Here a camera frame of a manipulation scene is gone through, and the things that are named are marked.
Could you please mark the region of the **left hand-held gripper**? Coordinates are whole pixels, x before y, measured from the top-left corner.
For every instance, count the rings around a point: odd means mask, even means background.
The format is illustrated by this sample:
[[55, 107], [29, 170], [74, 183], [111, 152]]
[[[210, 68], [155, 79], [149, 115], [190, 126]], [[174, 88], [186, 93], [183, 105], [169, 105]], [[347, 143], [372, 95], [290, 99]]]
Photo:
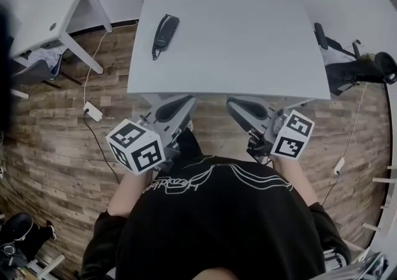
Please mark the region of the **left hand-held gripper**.
[[178, 136], [197, 107], [192, 95], [160, 100], [133, 122], [123, 120], [106, 140], [116, 160], [135, 175], [155, 167], [168, 171], [180, 154]]

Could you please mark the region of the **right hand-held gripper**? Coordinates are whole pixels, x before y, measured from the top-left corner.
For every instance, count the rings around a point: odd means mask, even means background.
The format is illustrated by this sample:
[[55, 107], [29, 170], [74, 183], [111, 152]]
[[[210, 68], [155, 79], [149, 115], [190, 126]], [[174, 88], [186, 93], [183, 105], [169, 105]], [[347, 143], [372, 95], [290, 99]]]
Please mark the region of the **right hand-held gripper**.
[[252, 96], [228, 98], [226, 109], [246, 132], [248, 154], [264, 164], [271, 155], [297, 160], [313, 133], [314, 122], [296, 110], [274, 109], [263, 99]]

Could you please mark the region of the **person's right forearm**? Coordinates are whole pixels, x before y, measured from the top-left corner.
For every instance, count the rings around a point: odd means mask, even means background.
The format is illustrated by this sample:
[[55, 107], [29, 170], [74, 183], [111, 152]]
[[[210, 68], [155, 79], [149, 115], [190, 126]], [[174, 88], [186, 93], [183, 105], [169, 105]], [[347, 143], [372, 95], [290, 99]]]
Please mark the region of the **person's right forearm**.
[[273, 169], [292, 184], [308, 207], [318, 202], [316, 193], [297, 160], [274, 155], [270, 159]]

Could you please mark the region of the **person's left forearm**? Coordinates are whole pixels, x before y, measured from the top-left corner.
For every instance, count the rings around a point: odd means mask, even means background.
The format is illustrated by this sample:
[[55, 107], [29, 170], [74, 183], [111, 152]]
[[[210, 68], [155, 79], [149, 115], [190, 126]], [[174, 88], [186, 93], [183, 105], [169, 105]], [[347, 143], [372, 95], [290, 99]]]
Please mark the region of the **person's left forearm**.
[[108, 214], [127, 218], [152, 179], [153, 170], [139, 175], [126, 174], [109, 202]]

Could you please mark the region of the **grey work table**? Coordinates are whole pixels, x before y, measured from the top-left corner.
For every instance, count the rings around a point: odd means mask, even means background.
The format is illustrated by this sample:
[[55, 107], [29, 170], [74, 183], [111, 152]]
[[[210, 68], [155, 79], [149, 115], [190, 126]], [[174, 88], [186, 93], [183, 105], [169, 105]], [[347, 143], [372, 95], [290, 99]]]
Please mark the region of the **grey work table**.
[[[180, 22], [167, 49], [153, 56], [166, 14]], [[127, 91], [330, 98], [301, 0], [145, 0]]]

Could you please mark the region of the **black office chair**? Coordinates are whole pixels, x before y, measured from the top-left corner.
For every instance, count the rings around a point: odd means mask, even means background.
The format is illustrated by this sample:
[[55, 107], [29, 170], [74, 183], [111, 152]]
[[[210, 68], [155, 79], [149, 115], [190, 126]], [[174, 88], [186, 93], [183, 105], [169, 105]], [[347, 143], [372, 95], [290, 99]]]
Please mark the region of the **black office chair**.
[[397, 61], [387, 52], [362, 55], [359, 40], [352, 42], [353, 51], [349, 52], [339, 42], [327, 37], [318, 22], [314, 24], [314, 34], [331, 94], [340, 96], [360, 83], [392, 85], [397, 82]]

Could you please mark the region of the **white desk with grommet hole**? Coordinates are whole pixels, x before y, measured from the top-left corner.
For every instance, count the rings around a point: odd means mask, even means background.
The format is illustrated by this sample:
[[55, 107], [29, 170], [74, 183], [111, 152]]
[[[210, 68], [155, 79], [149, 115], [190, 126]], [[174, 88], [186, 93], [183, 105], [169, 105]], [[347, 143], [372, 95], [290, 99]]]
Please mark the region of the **white desk with grommet hole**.
[[[21, 24], [14, 36], [10, 49], [10, 57], [17, 63], [27, 67], [28, 61], [22, 55], [41, 46], [60, 42], [63, 50], [71, 50], [81, 61], [97, 74], [104, 72], [103, 67], [95, 61], [67, 33], [70, 20], [81, 0], [35, 0], [24, 14]], [[100, 24], [106, 31], [113, 27], [99, 0], [88, 0]]]

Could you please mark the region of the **white power strip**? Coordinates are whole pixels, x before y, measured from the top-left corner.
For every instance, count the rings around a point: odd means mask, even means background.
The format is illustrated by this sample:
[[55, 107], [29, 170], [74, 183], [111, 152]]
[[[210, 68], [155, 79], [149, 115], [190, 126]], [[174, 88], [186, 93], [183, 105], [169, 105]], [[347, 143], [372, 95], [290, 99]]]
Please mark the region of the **white power strip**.
[[96, 122], [100, 122], [102, 120], [103, 113], [94, 105], [92, 105], [89, 101], [86, 101], [83, 109], [84, 114], [89, 115]]

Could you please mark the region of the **white power adapter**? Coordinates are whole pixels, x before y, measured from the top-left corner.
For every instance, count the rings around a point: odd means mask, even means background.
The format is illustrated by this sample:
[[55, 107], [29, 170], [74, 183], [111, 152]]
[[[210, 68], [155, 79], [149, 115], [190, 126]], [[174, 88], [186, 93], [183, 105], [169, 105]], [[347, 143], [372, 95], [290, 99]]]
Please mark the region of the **white power adapter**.
[[333, 174], [336, 176], [339, 176], [341, 173], [341, 169], [343, 168], [345, 164], [345, 159], [344, 157], [341, 157], [338, 162], [336, 163], [336, 165], [333, 167]]

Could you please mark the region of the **person's black sweatshirt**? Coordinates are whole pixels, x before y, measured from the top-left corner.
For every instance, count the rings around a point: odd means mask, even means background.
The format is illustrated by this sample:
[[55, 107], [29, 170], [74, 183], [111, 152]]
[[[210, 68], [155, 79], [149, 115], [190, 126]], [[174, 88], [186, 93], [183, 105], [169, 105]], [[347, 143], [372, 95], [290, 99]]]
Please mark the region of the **person's black sweatshirt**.
[[95, 223], [81, 280], [311, 280], [351, 253], [319, 201], [273, 166], [204, 155], [190, 130], [130, 215]]

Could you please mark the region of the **crumpled light cloth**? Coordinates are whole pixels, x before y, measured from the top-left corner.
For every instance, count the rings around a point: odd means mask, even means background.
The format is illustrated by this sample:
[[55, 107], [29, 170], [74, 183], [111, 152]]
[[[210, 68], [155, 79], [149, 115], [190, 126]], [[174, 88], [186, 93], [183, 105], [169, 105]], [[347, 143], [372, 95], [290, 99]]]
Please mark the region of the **crumpled light cloth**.
[[30, 53], [28, 56], [28, 64], [32, 65], [39, 60], [44, 60], [48, 66], [48, 69], [55, 74], [58, 71], [58, 62], [63, 55], [63, 51], [59, 48], [38, 48]]

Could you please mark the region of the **grey upholstered chair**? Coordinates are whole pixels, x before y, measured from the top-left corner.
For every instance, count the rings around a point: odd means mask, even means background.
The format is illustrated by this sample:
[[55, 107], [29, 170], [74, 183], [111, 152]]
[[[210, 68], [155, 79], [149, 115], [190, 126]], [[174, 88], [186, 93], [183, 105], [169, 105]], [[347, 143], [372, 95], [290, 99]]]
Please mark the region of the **grey upholstered chair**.
[[53, 81], [58, 77], [62, 59], [63, 55], [58, 62], [58, 71], [55, 74], [48, 69], [48, 66], [44, 60], [39, 60], [32, 65], [28, 65], [28, 67], [25, 67], [20, 72], [12, 75], [12, 84], [31, 86], [41, 83], [55, 89], [61, 89], [59, 86], [51, 83], [50, 81]]

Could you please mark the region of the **white rack with wooden pegs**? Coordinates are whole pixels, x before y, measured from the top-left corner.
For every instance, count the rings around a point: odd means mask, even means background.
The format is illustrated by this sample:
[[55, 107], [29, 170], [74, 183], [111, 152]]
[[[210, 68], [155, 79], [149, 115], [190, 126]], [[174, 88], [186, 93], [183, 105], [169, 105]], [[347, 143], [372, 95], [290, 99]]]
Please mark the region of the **white rack with wooden pegs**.
[[373, 178], [372, 182], [386, 184], [386, 198], [384, 204], [380, 206], [381, 216], [378, 225], [363, 223], [363, 228], [375, 232], [375, 235], [385, 238], [390, 234], [393, 227], [397, 225], [397, 165], [388, 166], [390, 178]]

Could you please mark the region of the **silver metal frame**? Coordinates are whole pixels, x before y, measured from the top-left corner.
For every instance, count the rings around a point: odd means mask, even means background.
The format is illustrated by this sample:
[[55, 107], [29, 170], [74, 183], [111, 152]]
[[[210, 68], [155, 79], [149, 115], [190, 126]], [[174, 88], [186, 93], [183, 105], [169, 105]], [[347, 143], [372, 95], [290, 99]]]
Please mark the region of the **silver metal frame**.
[[381, 280], [388, 268], [388, 260], [382, 252], [364, 250], [351, 264], [335, 250], [324, 252], [326, 272], [312, 280]]

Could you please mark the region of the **white wooden frame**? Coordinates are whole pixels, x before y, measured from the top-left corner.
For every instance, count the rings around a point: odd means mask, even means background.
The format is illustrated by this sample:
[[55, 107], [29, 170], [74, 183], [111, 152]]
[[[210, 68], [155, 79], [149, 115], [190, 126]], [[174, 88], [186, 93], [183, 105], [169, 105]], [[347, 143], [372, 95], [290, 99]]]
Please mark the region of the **white wooden frame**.
[[37, 280], [62, 280], [52, 274], [52, 271], [65, 260], [64, 255], [59, 255], [49, 264], [40, 263], [38, 259], [34, 259], [27, 265], [27, 271]]

